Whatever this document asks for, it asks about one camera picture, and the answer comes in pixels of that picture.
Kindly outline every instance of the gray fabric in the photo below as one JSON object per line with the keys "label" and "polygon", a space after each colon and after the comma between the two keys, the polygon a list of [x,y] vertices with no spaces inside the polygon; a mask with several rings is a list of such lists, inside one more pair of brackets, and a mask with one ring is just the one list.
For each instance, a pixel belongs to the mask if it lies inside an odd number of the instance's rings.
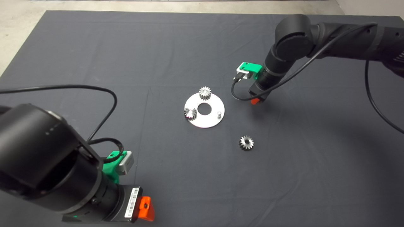
{"label": "gray fabric", "polygon": [[[119,138],[134,152],[121,182],[140,184],[156,210],[154,222],[137,226],[403,226],[403,135],[369,104],[363,61],[316,60],[262,105],[231,97],[236,67],[263,62],[284,17],[48,11],[0,88],[91,84],[117,93],[118,108],[96,137]],[[310,18],[404,26],[399,17]],[[404,127],[403,79],[380,63],[370,74],[375,101]],[[250,83],[237,84],[237,93],[247,95]],[[183,116],[201,86],[226,108],[209,129]],[[60,90],[1,95],[0,103],[55,111],[86,137],[112,98]],[[238,147],[242,135],[254,139],[252,151]],[[115,148],[95,149],[103,156]],[[2,226],[70,226],[5,193],[0,201]]]}

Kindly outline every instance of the concrete floor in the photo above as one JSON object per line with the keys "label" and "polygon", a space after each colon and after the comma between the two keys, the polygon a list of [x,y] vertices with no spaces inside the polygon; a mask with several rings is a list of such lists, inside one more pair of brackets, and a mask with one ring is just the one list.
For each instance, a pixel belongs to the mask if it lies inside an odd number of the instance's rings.
{"label": "concrete floor", "polygon": [[335,0],[266,2],[117,2],[0,0],[0,75],[46,10],[180,13],[333,14],[344,12]]}

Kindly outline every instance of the white sticker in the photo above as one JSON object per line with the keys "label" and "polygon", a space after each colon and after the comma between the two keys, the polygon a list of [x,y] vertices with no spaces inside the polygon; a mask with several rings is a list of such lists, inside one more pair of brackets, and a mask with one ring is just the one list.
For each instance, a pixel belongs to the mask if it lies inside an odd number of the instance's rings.
{"label": "white sticker", "polygon": [[133,214],[133,210],[135,209],[135,203],[137,199],[137,194],[139,193],[139,188],[132,188],[132,192],[130,193],[129,203],[126,207],[125,218],[131,218]]}

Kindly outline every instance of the gear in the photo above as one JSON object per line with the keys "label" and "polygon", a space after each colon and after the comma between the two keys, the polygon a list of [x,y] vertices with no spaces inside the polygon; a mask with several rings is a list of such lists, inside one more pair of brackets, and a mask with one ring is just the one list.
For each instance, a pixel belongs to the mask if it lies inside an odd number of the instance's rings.
{"label": "gear", "polygon": [[193,119],[196,118],[196,109],[195,108],[194,109],[185,108],[184,116],[186,119],[192,121]]}
{"label": "gear", "polygon": [[240,141],[238,142],[239,146],[241,149],[245,151],[249,151],[253,148],[254,146],[254,141],[251,137],[249,136],[243,136],[241,137]]}
{"label": "gear", "polygon": [[212,93],[212,90],[206,86],[201,87],[201,89],[199,89],[199,97],[203,100],[210,99],[211,93]]}

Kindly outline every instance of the gear hole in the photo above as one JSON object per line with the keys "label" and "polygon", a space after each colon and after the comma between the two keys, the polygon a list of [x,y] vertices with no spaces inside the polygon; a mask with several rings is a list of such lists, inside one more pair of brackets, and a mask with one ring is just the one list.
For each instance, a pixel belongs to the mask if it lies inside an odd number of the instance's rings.
{"label": "gear hole", "polygon": [[201,103],[198,106],[198,112],[202,115],[208,115],[210,112],[212,112],[212,107],[210,107],[210,105],[207,103]]}

